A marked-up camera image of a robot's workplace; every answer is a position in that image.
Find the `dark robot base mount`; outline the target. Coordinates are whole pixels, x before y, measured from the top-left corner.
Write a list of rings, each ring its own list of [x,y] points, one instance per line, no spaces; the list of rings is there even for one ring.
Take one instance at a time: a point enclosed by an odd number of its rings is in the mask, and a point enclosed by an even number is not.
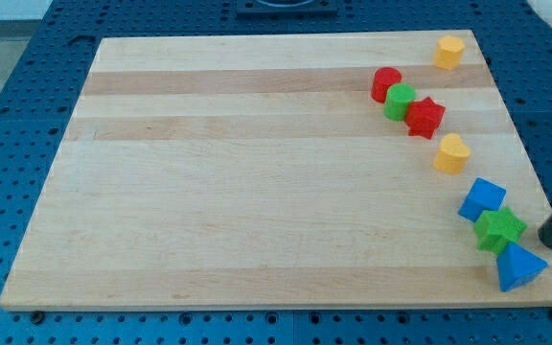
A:
[[[237,18],[264,15],[335,15],[337,0],[237,0]]]

